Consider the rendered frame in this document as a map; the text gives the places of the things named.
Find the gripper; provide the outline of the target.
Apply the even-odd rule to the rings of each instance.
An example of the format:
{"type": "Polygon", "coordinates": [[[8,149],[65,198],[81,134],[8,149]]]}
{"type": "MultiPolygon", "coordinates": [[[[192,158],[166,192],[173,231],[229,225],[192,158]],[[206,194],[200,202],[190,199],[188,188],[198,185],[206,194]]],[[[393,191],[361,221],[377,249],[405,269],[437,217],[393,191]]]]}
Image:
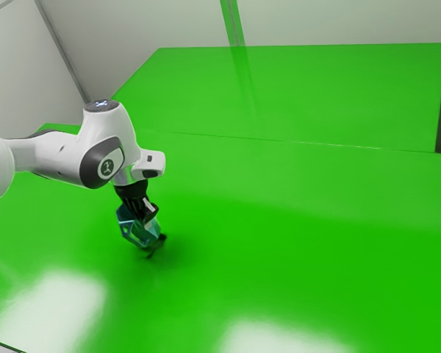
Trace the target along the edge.
{"type": "Polygon", "coordinates": [[[148,180],[140,180],[130,185],[114,185],[116,194],[131,209],[136,219],[147,224],[156,217],[159,208],[147,197],[148,180]]]}

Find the teal faceted mug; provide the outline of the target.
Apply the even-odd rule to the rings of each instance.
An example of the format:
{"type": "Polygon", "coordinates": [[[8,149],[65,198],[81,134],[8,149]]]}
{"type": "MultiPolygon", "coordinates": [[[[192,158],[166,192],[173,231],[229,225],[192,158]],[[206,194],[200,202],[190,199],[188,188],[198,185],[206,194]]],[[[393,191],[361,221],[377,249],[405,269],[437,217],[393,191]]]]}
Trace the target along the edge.
{"type": "Polygon", "coordinates": [[[161,235],[161,228],[156,218],[141,221],[122,204],[116,210],[118,225],[122,236],[140,249],[149,249],[161,235]]]}

